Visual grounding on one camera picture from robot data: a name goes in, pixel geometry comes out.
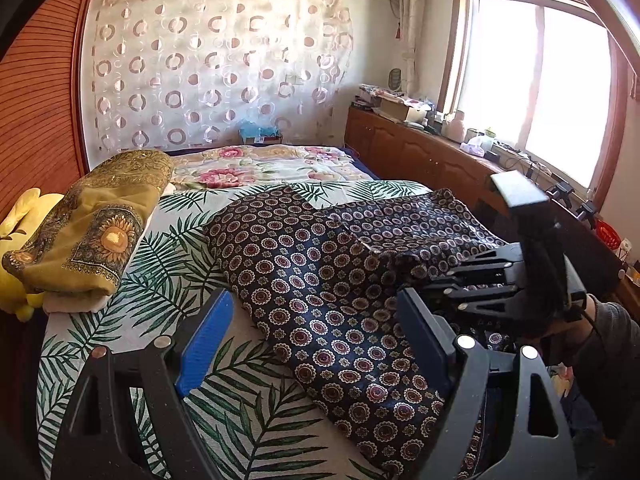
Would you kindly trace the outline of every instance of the cabinet door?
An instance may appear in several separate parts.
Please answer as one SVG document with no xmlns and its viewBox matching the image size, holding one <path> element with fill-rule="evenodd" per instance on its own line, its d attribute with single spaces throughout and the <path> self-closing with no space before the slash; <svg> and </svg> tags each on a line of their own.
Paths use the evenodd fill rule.
<svg viewBox="0 0 640 480">
<path fill-rule="evenodd" d="M 442 187 L 473 209 L 483 194 L 487 172 L 472 156 L 458 150 L 442 151 Z"/>
<path fill-rule="evenodd" d="M 402 139 L 395 135 L 395 125 L 390 124 L 391 126 L 374 124 L 373 138 L 365 163 L 373 173 L 383 180 L 398 178 L 399 164 L 403 164 L 400 159 Z"/>
<path fill-rule="evenodd" d="M 356 108 L 349 109 L 347 127 L 344 133 L 344 142 L 351 146 L 360 155 L 360 160 L 371 169 L 369 162 L 369 148 L 373 138 L 372 117 Z"/>
<path fill-rule="evenodd" d="M 438 189 L 441 169 L 442 165 L 433 155 L 429 139 L 416 138 L 405 141 L 399 155 L 397 178 L 413 180 L 431 189 Z"/>
</svg>

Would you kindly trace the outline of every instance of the leaf-patterned bedsheet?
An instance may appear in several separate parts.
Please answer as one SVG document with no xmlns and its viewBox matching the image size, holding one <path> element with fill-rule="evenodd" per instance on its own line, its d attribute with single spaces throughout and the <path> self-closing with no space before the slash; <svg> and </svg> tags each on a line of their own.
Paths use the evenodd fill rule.
<svg viewBox="0 0 640 480">
<path fill-rule="evenodd" d="M 316 208 L 419 195 L 397 180 L 289 184 Z M 204 226 L 232 201 L 280 185 L 179 192 L 163 197 L 138 252 L 107 307 L 96 314 L 52 314 L 37 384 L 36 424 L 50 476 L 62 417 L 85 359 L 95 346 L 114 352 L 145 347 L 172 334 L 217 286 L 226 286 L 207 250 Z M 213 462 L 229 480 L 385 479 L 306 397 L 239 306 L 202 385 L 185 399 Z M 151 471 L 170 478 L 144 393 L 131 397 Z"/>
</svg>

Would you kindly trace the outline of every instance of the dark patterned cloth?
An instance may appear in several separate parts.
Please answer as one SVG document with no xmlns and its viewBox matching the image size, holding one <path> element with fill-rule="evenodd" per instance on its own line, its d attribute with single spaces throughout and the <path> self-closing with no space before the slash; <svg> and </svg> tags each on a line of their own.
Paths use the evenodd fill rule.
<svg viewBox="0 0 640 480">
<path fill-rule="evenodd" d="M 401 474 L 445 399 L 396 321 L 396 294 L 503 245 L 447 189 L 316 210 L 285 187 L 229 205 L 209 247 L 274 352 L 369 461 Z M 482 424 L 461 465 L 478 463 Z"/>
</svg>

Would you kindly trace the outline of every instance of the gray sleeve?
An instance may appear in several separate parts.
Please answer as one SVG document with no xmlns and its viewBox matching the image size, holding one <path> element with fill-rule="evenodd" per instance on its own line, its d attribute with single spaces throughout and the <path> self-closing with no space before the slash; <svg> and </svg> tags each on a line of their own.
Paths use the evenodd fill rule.
<svg viewBox="0 0 640 480">
<path fill-rule="evenodd" d="M 616 303 L 595 300 L 595 332 L 565 364 L 608 438 L 617 438 L 640 400 L 640 328 Z"/>
</svg>

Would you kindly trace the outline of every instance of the window frame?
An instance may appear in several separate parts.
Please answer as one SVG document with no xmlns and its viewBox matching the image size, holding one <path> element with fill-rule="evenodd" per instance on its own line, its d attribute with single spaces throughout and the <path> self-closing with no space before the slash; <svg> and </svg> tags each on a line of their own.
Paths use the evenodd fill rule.
<svg viewBox="0 0 640 480">
<path fill-rule="evenodd" d="M 444 113 L 451 113 L 458 105 L 460 98 L 460 89 L 462 88 L 462 80 L 466 63 L 466 54 L 468 53 L 468 37 L 470 33 L 470 22 L 473 0 L 453 0 L 451 26 L 449 30 L 449 45 L 447 48 L 447 56 L 445 60 L 444 73 L 442 77 L 442 85 L 440 87 L 440 95 L 438 97 L 437 109 Z M 541 38 L 544 38 L 544 12 L 539 12 L 538 8 L 550 7 L 563 12 L 569 12 L 575 16 L 588 19 L 598 25 L 604 26 L 595 13 L 590 11 L 584 0 L 518 0 L 536 5 L 536 23 L 538 24 L 538 54 L 536 56 L 536 71 L 534 73 L 534 81 L 530 88 L 529 105 L 527 107 L 527 115 L 522 125 L 518 143 L 516 146 L 524 149 L 526 140 L 529 135 L 530 127 L 533 121 L 533 112 L 535 110 L 538 91 L 540 89 L 540 76 L 542 74 L 542 44 Z M 590 189 L 593 190 L 592 200 L 596 207 L 600 209 L 604 203 L 604 199 L 609 191 L 613 174 L 618 163 L 620 155 L 620 147 L 622 145 L 622 137 L 626 119 L 626 98 L 628 95 L 628 62 L 620 51 L 618 44 L 609 35 L 609 51 L 611 58 L 611 85 L 609 92 L 609 111 L 607 116 L 607 124 L 605 133 L 600 147 L 600 156 L 594 169 L 591 179 Z M 558 168 L 552 167 L 549 163 L 530 154 L 533 160 L 538 160 L 549 167 L 554 173 L 560 175 L 572 186 L 574 186 L 577 195 L 586 200 L 588 192 L 586 188 L 580 186 L 575 180 L 571 179 Z"/>
</svg>

